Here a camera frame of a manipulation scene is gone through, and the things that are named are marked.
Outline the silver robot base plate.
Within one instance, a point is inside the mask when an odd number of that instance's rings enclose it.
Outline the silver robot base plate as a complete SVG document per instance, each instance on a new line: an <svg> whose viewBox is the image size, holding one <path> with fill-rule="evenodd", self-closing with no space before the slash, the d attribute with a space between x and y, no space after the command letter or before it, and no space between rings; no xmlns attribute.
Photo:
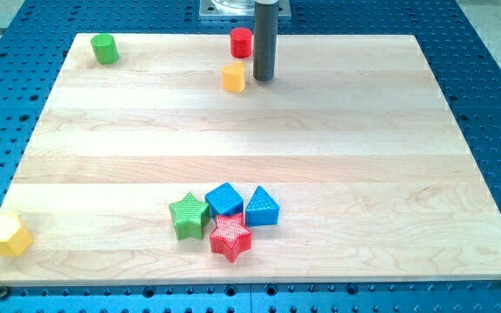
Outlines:
<svg viewBox="0 0 501 313"><path fill-rule="evenodd" d="M252 20L254 0L200 0L200 20Z"/></svg>

